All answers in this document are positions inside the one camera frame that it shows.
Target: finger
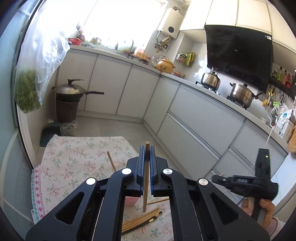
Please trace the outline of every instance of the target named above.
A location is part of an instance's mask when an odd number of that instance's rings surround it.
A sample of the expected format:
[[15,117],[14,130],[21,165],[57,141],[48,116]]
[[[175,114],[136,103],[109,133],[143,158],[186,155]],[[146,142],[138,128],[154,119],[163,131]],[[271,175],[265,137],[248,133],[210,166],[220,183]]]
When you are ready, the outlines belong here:
[[272,217],[274,215],[275,206],[270,200],[265,200],[265,199],[260,200],[260,206],[262,208],[266,209],[266,215],[265,215],[264,221],[262,223],[262,227],[266,228],[272,220]]
[[248,199],[244,199],[242,202],[243,207],[248,207]]
[[248,207],[243,207],[242,210],[243,210],[247,215],[249,215],[250,217],[251,217],[252,214],[253,214],[252,209],[250,209],[250,208],[248,208]]

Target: silver screw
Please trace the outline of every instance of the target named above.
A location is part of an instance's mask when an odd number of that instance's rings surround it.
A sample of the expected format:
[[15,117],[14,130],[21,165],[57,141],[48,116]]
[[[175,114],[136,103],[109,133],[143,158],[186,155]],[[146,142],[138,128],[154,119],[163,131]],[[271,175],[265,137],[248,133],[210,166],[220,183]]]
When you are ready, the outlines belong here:
[[96,180],[93,177],[86,180],[87,185],[93,185],[95,183],[96,183]]
[[166,174],[166,175],[170,175],[173,173],[173,170],[170,169],[170,168],[166,168],[166,169],[163,169],[163,173]]
[[128,175],[128,174],[131,173],[131,169],[129,169],[129,168],[123,168],[123,169],[121,170],[121,172],[122,172],[122,174],[124,174],[124,175]]
[[207,179],[205,179],[205,178],[201,178],[201,179],[198,180],[198,183],[199,183],[200,185],[206,186],[209,182],[208,182]]

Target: trash can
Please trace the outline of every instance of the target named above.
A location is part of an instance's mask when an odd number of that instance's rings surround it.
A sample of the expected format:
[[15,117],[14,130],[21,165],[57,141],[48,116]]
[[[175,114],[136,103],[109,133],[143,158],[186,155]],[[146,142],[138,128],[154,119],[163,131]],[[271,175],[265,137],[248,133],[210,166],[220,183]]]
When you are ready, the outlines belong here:
[[79,100],[75,102],[65,102],[57,99],[56,101],[57,122],[69,123],[75,120],[78,103],[79,103]]

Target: window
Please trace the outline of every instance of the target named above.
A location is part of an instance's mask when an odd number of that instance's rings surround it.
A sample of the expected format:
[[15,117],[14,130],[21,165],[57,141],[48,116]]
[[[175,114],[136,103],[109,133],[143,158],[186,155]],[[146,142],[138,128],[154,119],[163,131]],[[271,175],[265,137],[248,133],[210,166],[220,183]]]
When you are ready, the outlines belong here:
[[98,0],[83,27],[86,40],[98,37],[103,46],[133,40],[146,47],[163,14],[161,0]]

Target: water heater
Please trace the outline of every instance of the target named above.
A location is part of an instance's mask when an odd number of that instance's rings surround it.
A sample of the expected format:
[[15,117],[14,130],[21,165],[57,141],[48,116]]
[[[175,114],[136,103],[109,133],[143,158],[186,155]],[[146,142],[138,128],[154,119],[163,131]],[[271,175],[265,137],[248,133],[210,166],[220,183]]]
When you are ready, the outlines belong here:
[[183,18],[178,11],[169,8],[166,10],[157,30],[175,39],[179,33]]

